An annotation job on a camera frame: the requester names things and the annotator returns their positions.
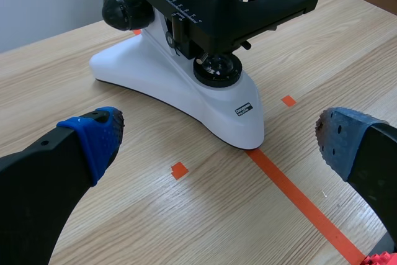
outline white wall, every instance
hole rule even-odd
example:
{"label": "white wall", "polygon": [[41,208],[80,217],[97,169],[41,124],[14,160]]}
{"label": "white wall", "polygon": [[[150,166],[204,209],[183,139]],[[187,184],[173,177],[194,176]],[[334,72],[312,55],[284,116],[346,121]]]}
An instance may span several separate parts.
{"label": "white wall", "polygon": [[0,0],[0,53],[97,22],[103,0]]}

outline red object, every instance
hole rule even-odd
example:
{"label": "red object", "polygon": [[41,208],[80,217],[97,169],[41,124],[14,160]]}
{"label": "red object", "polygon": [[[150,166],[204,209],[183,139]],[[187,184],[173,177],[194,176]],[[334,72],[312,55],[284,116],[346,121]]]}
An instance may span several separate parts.
{"label": "red object", "polygon": [[286,97],[282,98],[281,100],[283,101],[284,104],[286,104],[288,106],[288,108],[292,107],[293,105],[295,105],[297,103],[291,96],[286,96]]}
{"label": "red object", "polygon": [[397,253],[374,254],[372,257],[366,257],[360,265],[397,265]]}
{"label": "red object", "polygon": [[177,164],[172,166],[171,169],[172,169],[172,173],[171,174],[174,176],[174,178],[176,180],[178,180],[183,175],[185,175],[185,174],[187,174],[189,172],[189,170],[186,169],[184,164],[182,164],[181,162],[178,162]]}
{"label": "red object", "polygon": [[246,153],[351,265],[362,262],[364,254],[260,149],[246,150]]}

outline small orange tape square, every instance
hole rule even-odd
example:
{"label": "small orange tape square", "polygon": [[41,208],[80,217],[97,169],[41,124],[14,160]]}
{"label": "small orange tape square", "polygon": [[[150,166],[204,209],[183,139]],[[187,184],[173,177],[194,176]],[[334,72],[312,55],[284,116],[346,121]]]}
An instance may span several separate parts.
{"label": "small orange tape square", "polygon": [[288,107],[292,107],[293,105],[295,105],[297,102],[290,96],[286,96],[284,98],[281,99],[283,101],[284,104],[286,104]]}
{"label": "small orange tape square", "polygon": [[178,162],[177,164],[172,166],[171,169],[172,169],[172,173],[171,174],[174,176],[174,178],[176,180],[178,180],[183,175],[185,175],[185,174],[187,174],[189,172],[189,170],[186,169],[184,164],[182,164],[181,162]]}

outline blue gripper pad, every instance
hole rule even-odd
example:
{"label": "blue gripper pad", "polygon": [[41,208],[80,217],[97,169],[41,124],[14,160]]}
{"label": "blue gripper pad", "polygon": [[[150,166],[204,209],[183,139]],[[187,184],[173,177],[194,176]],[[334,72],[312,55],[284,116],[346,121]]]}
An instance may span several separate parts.
{"label": "blue gripper pad", "polygon": [[117,154],[123,140],[124,128],[121,111],[113,107],[98,108],[96,111],[109,113],[106,122],[101,123],[87,117],[72,117],[56,125],[72,128],[78,134],[91,172],[92,186],[97,184]]}
{"label": "blue gripper pad", "polygon": [[347,181],[365,131],[373,124],[387,123],[347,108],[329,108],[316,123],[316,136],[325,162]]}

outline brand label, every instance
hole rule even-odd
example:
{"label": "brand label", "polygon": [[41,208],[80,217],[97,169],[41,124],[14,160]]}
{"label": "brand label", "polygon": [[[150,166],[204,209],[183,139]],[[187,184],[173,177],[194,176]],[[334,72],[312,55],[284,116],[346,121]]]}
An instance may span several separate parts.
{"label": "brand label", "polygon": [[251,106],[250,103],[247,103],[243,106],[241,106],[240,108],[237,108],[236,110],[234,110],[236,112],[237,115],[242,116],[243,114],[245,114],[246,112],[248,112],[249,110],[252,110],[253,107]]}

